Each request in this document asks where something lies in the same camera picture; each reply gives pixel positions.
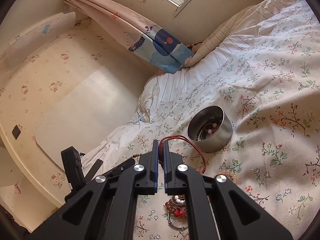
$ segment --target red string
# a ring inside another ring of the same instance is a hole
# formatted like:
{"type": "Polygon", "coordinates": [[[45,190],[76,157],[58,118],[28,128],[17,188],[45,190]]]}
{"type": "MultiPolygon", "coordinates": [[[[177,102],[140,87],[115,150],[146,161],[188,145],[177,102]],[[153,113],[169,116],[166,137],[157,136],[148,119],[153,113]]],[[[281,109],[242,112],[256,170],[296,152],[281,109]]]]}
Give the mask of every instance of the red string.
{"type": "Polygon", "coordinates": [[[201,156],[202,161],[203,161],[203,169],[201,170],[201,173],[204,173],[205,169],[207,167],[207,162],[206,162],[204,156],[202,155],[202,152],[190,140],[188,140],[186,137],[184,137],[182,135],[171,135],[171,136],[167,136],[167,137],[164,137],[161,139],[161,141],[159,143],[159,163],[161,164],[161,166],[163,167],[163,142],[173,140],[173,139],[180,139],[180,140],[186,141],[199,153],[199,155],[201,156]]]}

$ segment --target white blanket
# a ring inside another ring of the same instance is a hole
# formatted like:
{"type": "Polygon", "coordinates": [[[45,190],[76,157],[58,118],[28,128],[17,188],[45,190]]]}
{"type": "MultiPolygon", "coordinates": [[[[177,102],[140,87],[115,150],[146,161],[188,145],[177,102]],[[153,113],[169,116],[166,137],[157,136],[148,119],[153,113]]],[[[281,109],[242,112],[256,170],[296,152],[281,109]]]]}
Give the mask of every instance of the white blanket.
{"type": "MultiPolygon", "coordinates": [[[[298,239],[320,207],[319,28],[305,0],[265,0],[240,12],[206,40],[208,55],[194,67],[149,80],[132,123],[83,158],[84,173],[98,158],[104,161],[103,173],[151,151],[153,139],[185,135],[199,110],[219,105],[234,133],[222,150],[205,154],[205,175],[235,172],[237,185],[298,239]],[[220,31],[226,38],[209,52],[220,31]]],[[[170,150],[188,165],[203,166],[182,141],[171,141],[170,150]]],[[[167,224],[163,182],[159,167],[158,193],[138,199],[135,239],[188,239],[187,230],[167,224]]]]}

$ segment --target flower print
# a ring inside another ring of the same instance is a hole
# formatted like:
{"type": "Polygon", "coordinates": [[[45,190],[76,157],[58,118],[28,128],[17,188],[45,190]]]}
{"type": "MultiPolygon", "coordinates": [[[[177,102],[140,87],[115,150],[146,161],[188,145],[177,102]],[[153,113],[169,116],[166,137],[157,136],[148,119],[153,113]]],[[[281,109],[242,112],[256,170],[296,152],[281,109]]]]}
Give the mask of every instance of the flower print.
{"type": "Polygon", "coordinates": [[[295,211],[294,207],[295,206],[289,208],[289,212],[288,212],[289,214],[292,215],[294,213],[294,211],[295,211]]]}
{"type": "Polygon", "coordinates": [[[245,191],[246,192],[249,192],[249,191],[252,191],[252,190],[253,190],[253,188],[251,186],[245,187],[245,191]]]}
{"type": "Polygon", "coordinates": [[[315,182],[316,178],[317,178],[317,175],[313,173],[312,176],[311,176],[311,181],[315,182]]]}
{"type": "Polygon", "coordinates": [[[265,176],[266,178],[271,178],[271,176],[270,176],[270,174],[269,174],[268,171],[266,171],[266,172],[264,173],[264,176],[265,176]]]}

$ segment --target round metal container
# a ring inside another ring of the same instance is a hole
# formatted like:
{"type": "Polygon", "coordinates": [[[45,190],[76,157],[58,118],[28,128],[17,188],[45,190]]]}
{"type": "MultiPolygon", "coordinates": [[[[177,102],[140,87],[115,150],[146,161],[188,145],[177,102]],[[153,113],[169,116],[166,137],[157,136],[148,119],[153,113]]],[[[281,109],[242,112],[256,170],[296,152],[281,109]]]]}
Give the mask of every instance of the round metal container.
{"type": "Polygon", "coordinates": [[[198,112],[187,128],[188,138],[200,150],[213,153],[222,149],[231,139],[232,123],[220,106],[208,106],[198,112]],[[205,127],[214,122],[219,125],[214,134],[206,132],[205,127]]]}

